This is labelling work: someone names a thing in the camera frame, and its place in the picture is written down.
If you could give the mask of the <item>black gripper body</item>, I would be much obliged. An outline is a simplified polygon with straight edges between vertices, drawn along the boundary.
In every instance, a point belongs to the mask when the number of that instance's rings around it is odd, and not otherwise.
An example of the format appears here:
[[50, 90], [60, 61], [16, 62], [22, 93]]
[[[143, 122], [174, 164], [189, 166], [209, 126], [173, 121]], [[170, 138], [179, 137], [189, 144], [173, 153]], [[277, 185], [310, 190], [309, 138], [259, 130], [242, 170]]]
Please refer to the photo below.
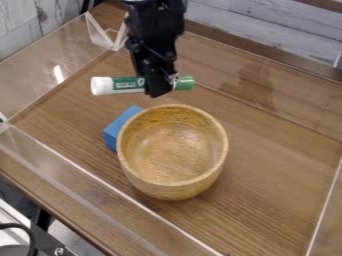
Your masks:
[[175, 69], [175, 43], [185, 33], [186, 0], [123, 0], [128, 16], [126, 47], [145, 63]]

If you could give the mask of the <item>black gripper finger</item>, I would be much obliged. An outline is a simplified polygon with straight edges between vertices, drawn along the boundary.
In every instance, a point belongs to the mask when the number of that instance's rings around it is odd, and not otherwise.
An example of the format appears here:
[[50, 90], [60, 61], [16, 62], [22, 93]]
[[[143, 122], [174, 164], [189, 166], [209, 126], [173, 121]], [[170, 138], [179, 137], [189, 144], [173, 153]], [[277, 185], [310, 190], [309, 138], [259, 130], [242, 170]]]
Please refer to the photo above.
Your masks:
[[145, 57], [134, 54], [131, 56], [131, 61], [132, 61], [132, 65], [134, 65], [134, 69], [137, 72], [137, 75], [141, 77], [146, 76], [146, 69], [145, 69]]
[[157, 98], [173, 91], [178, 71], [174, 68], [147, 66], [145, 68], [145, 78], [147, 82], [146, 94], [151, 98]]

